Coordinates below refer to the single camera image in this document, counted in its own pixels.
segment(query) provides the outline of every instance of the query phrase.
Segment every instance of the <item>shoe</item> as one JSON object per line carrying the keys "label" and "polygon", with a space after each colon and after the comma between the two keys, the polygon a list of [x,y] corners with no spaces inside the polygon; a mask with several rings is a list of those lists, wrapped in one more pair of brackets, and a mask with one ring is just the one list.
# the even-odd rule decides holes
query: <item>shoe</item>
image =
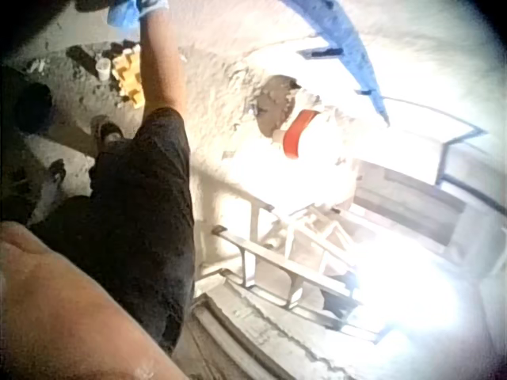
{"label": "shoe", "polygon": [[120,127],[114,124],[107,116],[94,117],[92,120],[92,131],[99,152],[102,152],[108,144],[124,138]]}

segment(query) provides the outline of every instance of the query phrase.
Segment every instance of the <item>black shorts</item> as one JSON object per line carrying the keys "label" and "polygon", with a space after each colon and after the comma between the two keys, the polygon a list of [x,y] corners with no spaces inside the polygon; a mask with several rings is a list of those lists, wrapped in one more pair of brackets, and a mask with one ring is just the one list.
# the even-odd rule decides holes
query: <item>black shorts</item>
{"label": "black shorts", "polygon": [[160,108],[133,140],[100,153],[92,195],[32,228],[107,290],[172,351],[193,296],[189,144],[181,116]]}

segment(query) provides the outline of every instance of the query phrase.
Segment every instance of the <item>blue glove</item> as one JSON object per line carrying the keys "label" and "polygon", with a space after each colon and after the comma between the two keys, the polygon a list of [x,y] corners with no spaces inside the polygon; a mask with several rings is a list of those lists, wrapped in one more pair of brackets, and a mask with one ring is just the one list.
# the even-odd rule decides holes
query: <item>blue glove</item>
{"label": "blue glove", "polygon": [[141,17],[161,8],[169,9],[167,0],[116,0],[109,8],[108,24],[121,29],[137,28]]}

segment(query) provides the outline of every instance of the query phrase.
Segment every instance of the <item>bright light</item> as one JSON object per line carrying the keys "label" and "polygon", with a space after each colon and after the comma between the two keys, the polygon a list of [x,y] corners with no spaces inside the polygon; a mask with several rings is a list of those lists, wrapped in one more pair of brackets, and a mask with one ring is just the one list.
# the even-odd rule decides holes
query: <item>bright light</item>
{"label": "bright light", "polygon": [[358,265],[361,299],[378,318],[417,329],[454,321],[454,289],[421,246],[390,235],[363,248]]}

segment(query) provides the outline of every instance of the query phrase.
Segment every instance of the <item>wooden plank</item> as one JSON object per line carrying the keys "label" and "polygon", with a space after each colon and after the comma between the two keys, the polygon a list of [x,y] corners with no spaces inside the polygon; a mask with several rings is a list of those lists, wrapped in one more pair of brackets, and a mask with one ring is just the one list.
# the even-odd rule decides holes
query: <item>wooden plank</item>
{"label": "wooden plank", "polygon": [[261,247],[260,245],[243,239],[242,237],[236,236],[223,226],[215,227],[213,229],[213,234],[220,236],[224,240],[227,240],[230,243],[236,245],[239,249],[245,249],[259,259],[264,260],[285,272],[290,272],[303,277],[305,282],[315,285],[324,291],[328,291],[329,293],[337,295],[339,297],[349,296],[349,291],[347,291],[344,287],[344,284],[340,283],[339,281],[330,279],[329,277],[311,271],[301,264],[287,260],[283,256],[273,253],[270,250]]}
{"label": "wooden plank", "polygon": [[348,266],[353,266],[353,257],[343,249],[339,249],[336,245],[327,241],[326,239],[322,239],[318,234],[314,231],[310,230],[308,227],[300,225],[296,223],[296,220],[283,215],[277,212],[275,209],[270,210],[270,212],[275,215],[283,224],[286,226],[292,226],[294,229],[298,230],[300,233],[305,234],[308,238],[310,238],[316,245],[320,248],[329,252],[332,256],[337,259],[343,261]]}

